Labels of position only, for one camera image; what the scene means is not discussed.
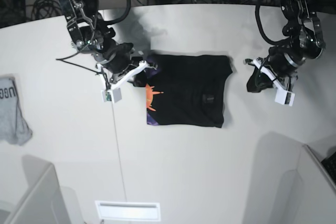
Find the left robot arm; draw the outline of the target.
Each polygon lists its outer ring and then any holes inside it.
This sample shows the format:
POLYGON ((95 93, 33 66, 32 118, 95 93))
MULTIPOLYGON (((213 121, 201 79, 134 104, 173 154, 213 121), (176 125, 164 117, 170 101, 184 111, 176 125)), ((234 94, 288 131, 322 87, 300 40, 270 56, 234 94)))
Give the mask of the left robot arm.
POLYGON ((260 8, 264 0, 255 5, 255 19, 260 35, 271 46, 266 58, 256 62, 245 59, 244 63, 254 66, 254 72, 247 82, 247 91, 260 93, 273 88, 277 81, 287 84, 290 91, 296 71, 306 59, 316 59, 325 49, 320 19, 311 0, 280 0, 280 8, 287 20, 282 29, 284 39, 274 41, 266 35, 260 18, 260 8))

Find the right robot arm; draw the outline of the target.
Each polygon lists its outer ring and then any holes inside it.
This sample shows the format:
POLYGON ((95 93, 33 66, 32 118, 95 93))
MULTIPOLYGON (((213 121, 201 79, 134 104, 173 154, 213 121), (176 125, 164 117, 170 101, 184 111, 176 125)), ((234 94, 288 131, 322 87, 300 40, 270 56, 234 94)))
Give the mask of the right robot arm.
POLYGON ((99 0, 58 0, 67 21, 67 30, 77 53, 90 54, 96 61, 95 74, 103 77, 106 89, 129 82, 135 87, 146 86, 145 70, 156 69, 142 56, 133 56, 131 42, 118 43, 113 25, 125 20, 131 10, 126 0, 124 13, 113 20, 104 20, 99 13, 99 0))

